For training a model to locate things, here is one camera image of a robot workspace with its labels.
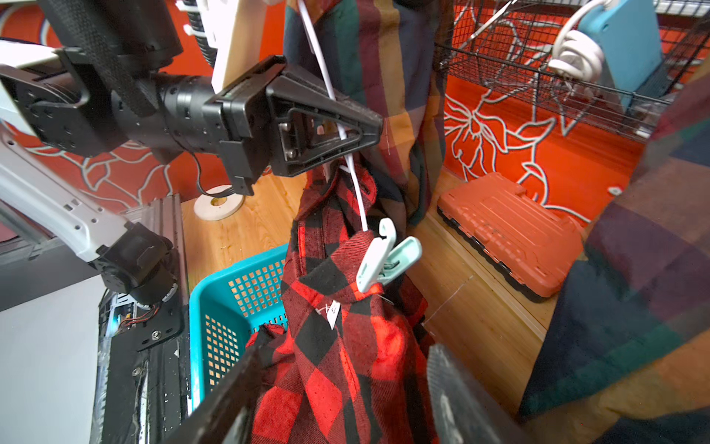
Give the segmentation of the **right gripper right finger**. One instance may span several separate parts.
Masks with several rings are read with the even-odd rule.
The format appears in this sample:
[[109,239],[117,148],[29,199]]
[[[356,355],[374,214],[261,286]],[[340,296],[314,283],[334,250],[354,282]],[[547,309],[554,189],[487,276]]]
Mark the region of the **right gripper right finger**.
[[532,441],[444,345],[430,347],[426,377],[442,443]]

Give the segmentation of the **red black plaid shirt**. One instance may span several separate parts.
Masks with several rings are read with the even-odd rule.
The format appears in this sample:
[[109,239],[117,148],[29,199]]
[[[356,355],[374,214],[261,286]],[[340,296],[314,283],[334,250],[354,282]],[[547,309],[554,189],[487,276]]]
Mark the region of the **red black plaid shirt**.
[[250,338],[262,362],[255,443],[435,443],[426,381],[427,302],[407,277],[360,292],[378,202],[366,168],[311,171],[280,285],[287,327]]

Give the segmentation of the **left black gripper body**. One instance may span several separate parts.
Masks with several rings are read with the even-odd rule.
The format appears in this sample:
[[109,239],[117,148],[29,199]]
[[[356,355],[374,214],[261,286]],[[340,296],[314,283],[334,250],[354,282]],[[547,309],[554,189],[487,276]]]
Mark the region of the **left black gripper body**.
[[266,87],[285,66],[282,55],[272,55],[202,105],[203,151],[219,158],[233,194],[252,195],[270,162],[274,118]]

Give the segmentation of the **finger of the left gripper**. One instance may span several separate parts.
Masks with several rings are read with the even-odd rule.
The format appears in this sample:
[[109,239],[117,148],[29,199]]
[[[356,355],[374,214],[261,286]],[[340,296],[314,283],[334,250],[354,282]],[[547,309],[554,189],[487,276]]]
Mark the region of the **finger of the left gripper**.
[[296,177],[344,155],[379,144],[384,120],[351,98],[331,98],[311,74],[281,74],[266,87],[275,147],[270,167]]

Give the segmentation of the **mint green clothespin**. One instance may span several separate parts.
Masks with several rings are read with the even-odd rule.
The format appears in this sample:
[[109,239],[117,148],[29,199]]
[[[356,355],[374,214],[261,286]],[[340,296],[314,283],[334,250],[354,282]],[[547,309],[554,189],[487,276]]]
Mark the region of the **mint green clothespin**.
[[390,218],[379,224],[379,236],[370,243],[356,275],[357,289],[366,293],[376,284],[386,286],[404,275],[423,255],[423,246],[414,236],[397,243],[397,231]]

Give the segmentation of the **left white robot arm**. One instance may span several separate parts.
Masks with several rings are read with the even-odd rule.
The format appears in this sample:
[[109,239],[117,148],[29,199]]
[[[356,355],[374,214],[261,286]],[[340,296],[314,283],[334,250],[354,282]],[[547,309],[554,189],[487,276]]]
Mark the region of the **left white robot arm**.
[[[80,157],[125,142],[164,164],[218,157],[229,194],[250,195],[266,170],[295,177],[379,143],[379,114],[284,57],[260,56],[264,1],[187,1],[192,34],[216,51],[209,77],[168,75],[182,51],[163,1],[44,1],[61,46],[22,68],[1,66],[7,123]],[[49,229],[109,290],[143,306],[176,292],[171,243],[104,209],[10,140],[1,142],[1,198]]]

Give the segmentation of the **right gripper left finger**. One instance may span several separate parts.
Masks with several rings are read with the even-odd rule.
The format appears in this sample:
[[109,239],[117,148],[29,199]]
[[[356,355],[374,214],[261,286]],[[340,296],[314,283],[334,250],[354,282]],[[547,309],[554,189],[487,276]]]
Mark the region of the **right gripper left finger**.
[[240,356],[223,371],[204,364],[205,347],[190,347],[192,412],[168,434],[166,443],[251,442],[257,403],[264,392],[264,347],[272,336],[262,327],[254,338],[254,344],[241,346]]

